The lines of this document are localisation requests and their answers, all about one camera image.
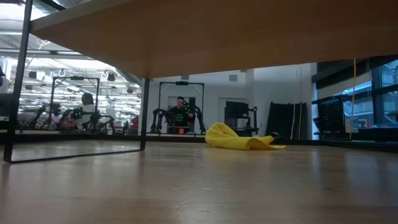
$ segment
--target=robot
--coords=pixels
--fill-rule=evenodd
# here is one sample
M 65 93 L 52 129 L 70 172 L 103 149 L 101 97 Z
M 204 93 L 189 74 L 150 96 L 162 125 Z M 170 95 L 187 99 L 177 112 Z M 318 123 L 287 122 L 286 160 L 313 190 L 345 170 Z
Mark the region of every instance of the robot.
M 201 113 L 201 110 L 198 106 L 191 104 L 191 103 L 184 103 L 184 111 L 186 114 L 193 113 L 197 116 L 198 121 L 199 121 L 199 126 L 200 126 L 200 134 L 205 134 L 206 133 L 206 128 L 205 125 L 203 124 L 203 115 Z M 163 117 L 165 117 L 165 122 L 167 124 L 172 124 L 172 118 L 173 115 L 166 110 L 163 109 L 155 109 L 153 111 L 154 115 L 154 120 L 152 123 L 152 126 L 150 127 L 150 133 L 157 133 L 160 134 L 160 130 L 162 129 L 162 120 Z
M 91 115 L 90 116 L 90 120 L 83 123 L 83 130 L 84 131 L 88 131 L 93 129 L 94 124 L 98 124 L 98 127 L 100 129 L 100 133 L 101 134 L 107 134 L 107 130 L 106 130 L 106 125 L 109 124 L 109 126 L 112 129 L 112 132 L 115 133 L 116 130 L 114 128 L 114 118 L 110 115 L 102 115 L 99 112 L 95 113 L 90 113 L 90 112 L 85 112 L 83 111 L 83 108 L 75 108 L 72 110 L 72 113 L 70 114 L 70 117 L 72 119 L 80 119 L 83 117 L 83 115 Z M 100 121 L 101 118 L 109 118 L 109 120 L 105 123 L 98 123 Z

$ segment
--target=black metal table leg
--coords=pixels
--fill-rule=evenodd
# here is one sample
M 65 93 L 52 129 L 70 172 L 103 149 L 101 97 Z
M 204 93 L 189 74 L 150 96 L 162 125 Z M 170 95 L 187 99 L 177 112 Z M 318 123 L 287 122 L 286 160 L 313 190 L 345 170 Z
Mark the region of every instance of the black metal table leg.
M 21 96 L 22 81 L 24 79 L 26 51 L 30 32 L 30 15 L 32 13 L 33 0 L 26 0 L 24 23 L 22 28 L 21 47 L 19 50 L 17 73 L 14 82 L 14 92 L 12 93 L 11 113 L 7 130 L 7 144 L 4 148 L 4 161 L 12 162 L 12 147 L 15 139 L 15 128 L 18 120 L 19 97 Z
M 148 98 L 149 98 L 149 79 L 145 79 L 144 95 L 142 96 L 142 119 L 141 119 L 141 145 L 140 150 L 145 149 L 147 138 L 147 117 L 148 117 Z

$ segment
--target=red object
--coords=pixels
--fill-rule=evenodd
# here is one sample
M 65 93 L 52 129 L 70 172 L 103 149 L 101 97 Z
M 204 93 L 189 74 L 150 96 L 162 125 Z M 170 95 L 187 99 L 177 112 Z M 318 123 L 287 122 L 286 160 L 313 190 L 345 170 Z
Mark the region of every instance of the red object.
M 132 123 L 131 128 L 138 129 L 138 122 L 139 122 L 139 117 L 136 116 L 135 118 L 133 118 L 131 120 L 131 123 Z

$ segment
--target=computer monitor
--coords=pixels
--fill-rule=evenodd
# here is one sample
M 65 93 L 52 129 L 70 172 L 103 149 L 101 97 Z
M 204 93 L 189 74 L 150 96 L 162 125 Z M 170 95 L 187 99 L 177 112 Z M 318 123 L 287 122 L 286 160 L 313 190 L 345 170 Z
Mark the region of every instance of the computer monitor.
M 225 104 L 225 116 L 226 119 L 247 118 L 249 116 L 249 104 L 227 101 Z

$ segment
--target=man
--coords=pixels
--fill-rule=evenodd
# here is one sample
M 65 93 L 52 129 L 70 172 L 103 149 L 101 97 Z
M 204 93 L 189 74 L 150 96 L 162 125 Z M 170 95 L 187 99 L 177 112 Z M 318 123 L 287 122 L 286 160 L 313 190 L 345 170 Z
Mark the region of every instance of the man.
M 7 93 L 9 83 L 6 74 L 2 72 L 2 68 L 0 67 L 0 93 Z
M 94 99 L 91 93 L 84 93 L 83 96 L 81 96 L 81 102 L 83 103 L 83 105 L 80 105 L 79 107 L 83 108 L 84 112 L 90 112 L 90 113 L 95 112 Z M 89 122 L 90 118 L 91 118 L 90 114 L 85 114 L 80 119 L 77 119 L 76 124 L 78 128 L 81 129 L 82 124 Z
M 170 134 L 184 134 L 189 132 L 189 124 L 195 122 L 195 115 L 189 111 L 185 111 L 185 99 L 182 96 L 177 98 L 177 105 L 169 109 L 171 114 L 172 124 L 169 128 Z

